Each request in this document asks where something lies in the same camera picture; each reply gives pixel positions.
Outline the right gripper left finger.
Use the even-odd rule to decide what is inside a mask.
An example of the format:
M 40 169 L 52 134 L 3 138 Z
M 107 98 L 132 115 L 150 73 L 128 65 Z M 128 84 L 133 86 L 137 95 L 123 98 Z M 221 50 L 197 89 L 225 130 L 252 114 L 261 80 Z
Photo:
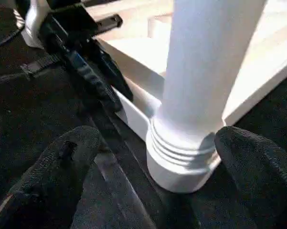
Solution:
M 0 229 L 70 228 L 101 143 L 91 126 L 56 138 L 8 191 L 0 205 Z

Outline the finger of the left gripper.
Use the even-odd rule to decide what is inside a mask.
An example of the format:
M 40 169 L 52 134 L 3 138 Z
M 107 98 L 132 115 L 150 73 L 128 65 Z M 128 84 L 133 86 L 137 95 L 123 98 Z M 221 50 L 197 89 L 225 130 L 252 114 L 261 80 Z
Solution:
M 76 92 L 85 104 L 90 102 L 91 97 L 95 97 L 111 112 L 121 110 L 119 97 L 99 68 L 89 64 L 77 51 L 68 49 L 58 37 L 54 39 L 54 46 L 72 77 Z
M 92 60 L 105 75 L 110 85 L 115 87 L 128 100 L 133 101 L 133 93 L 122 75 L 117 63 L 106 52 L 98 40 L 92 39 Z

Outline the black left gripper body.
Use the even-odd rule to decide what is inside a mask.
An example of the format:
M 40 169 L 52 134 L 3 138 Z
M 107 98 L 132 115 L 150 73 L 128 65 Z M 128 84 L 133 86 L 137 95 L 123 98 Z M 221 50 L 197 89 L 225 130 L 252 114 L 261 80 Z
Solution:
M 47 3 L 50 11 L 39 28 L 38 38 L 48 52 L 58 50 L 55 38 L 72 47 L 77 42 L 119 28 L 123 23 L 118 14 L 95 21 L 79 0 L 48 0 Z

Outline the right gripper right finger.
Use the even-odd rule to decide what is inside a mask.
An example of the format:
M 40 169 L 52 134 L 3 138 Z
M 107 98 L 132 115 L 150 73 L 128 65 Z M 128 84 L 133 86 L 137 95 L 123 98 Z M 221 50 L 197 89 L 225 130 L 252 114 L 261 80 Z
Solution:
M 260 229 L 287 229 L 287 152 L 272 140 L 225 126 L 215 147 Z

